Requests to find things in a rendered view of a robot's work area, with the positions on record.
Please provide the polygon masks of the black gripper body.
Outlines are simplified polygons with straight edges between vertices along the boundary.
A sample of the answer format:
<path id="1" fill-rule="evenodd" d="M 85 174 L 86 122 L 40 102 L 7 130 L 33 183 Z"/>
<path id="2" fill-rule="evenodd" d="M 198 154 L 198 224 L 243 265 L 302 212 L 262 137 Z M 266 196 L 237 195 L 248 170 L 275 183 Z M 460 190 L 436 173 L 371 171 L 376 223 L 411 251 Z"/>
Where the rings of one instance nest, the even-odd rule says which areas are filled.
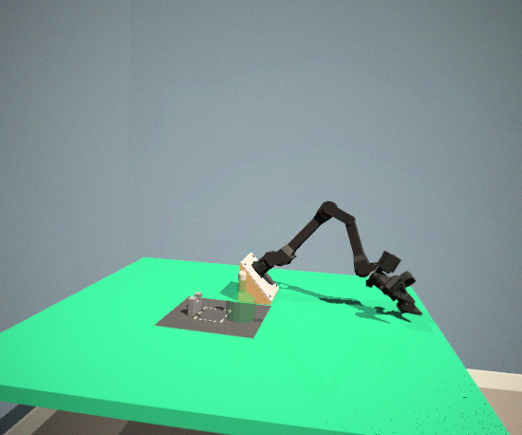
<path id="1" fill-rule="evenodd" d="M 394 275 L 393 277 L 386 277 L 380 284 L 380 290 L 383 292 L 384 295 L 388 295 L 392 301 L 395 302 L 397 300 L 396 307 L 399 310 L 399 312 L 402 313 L 401 309 L 408 303 L 402 300 L 399 300 L 392 296 L 392 291 L 402 282 L 401 277 L 398 275 Z M 403 313 L 402 313 L 403 314 Z"/>

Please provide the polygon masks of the grey flat mat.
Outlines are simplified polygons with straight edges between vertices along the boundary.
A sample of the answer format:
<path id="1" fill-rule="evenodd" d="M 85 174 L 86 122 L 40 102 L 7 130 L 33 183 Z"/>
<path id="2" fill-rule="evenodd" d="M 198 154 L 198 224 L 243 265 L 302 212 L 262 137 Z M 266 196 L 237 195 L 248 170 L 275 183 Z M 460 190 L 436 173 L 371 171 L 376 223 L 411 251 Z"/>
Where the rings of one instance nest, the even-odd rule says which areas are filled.
<path id="1" fill-rule="evenodd" d="M 234 323 L 226 319 L 226 300 L 202 298 L 201 310 L 188 316 L 188 296 L 154 326 L 185 331 L 199 331 L 253 339 L 271 306 L 255 304 L 255 319 Z"/>

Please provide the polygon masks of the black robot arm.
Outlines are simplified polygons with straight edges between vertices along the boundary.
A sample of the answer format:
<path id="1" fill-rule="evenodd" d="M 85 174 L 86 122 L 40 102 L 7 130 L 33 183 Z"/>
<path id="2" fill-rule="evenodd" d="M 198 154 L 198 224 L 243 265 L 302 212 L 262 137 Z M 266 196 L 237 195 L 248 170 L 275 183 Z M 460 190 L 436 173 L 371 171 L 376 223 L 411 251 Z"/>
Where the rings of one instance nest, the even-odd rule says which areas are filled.
<path id="1" fill-rule="evenodd" d="M 276 266 L 288 265 L 296 257 L 296 250 L 326 221 L 332 217 L 337 218 L 345 224 L 351 248 L 354 256 L 354 270 L 358 277 L 367 277 L 372 274 L 365 283 L 366 287 L 376 286 L 380 289 L 381 282 L 389 277 L 387 274 L 394 273 L 401 263 L 401 259 L 395 255 L 384 251 L 379 262 L 369 263 L 361 243 L 356 219 L 350 214 L 338 208 L 332 201 L 325 201 L 315 217 L 304 227 L 304 229 L 286 246 L 275 251 L 266 252 L 264 256 L 252 263 L 252 267 L 262 278 L 271 268 Z M 379 266 L 379 268 L 378 268 Z M 378 268 L 378 269 L 377 269 Z M 377 270 L 376 270 L 377 269 Z M 400 275 L 404 287 L 407 288 L 414 284 L 416 280 L 407 271 Z"/>

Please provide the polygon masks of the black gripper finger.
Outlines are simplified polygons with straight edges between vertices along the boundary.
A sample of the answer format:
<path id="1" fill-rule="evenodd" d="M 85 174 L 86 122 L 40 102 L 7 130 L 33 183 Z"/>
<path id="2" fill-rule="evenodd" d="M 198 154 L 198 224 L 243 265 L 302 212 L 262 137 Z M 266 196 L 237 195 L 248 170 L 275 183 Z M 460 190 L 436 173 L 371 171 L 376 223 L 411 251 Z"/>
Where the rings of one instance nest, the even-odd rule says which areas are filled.
<path id="1" fill-rule="evenodd" d="M 411 304 L 411 303 L 407 303 L 401 309 L 401 311 L 402 311 L 402 313 L 409 313 L 409 314 L 414 314 L 414 315 L 422 315 L 422 312 L 414 304 Z"/>
<path id="2" fill-rule="evenodd" d="M 411 297 L 411 295 L 405 290 L 405 287 L 404 287 L 404 283 L 401 282 L 393 291 L 392 291 L 392 296 L 399 299 L 399 300 L 402 300 L 402 301 L 405 301 L 405 302 L 408 302 L 408 303 L 411 303 L 411 304 L 415 304 L 416 301 Z"/>

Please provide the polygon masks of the green glass bottle with white cap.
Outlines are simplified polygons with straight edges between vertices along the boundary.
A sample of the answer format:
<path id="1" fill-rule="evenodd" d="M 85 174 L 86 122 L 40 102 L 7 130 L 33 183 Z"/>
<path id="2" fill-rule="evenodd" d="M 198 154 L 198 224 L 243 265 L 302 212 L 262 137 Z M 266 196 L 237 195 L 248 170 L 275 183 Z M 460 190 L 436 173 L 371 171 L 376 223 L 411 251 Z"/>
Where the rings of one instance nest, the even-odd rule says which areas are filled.
<path id="1" fill-rule="evenodd" d="M 245 271 L 238 273 L 237 291 L 226 297 L 226 319 L 234 323 L 249 323 L 255 319 L 255 297 L 246 292 Z"/>

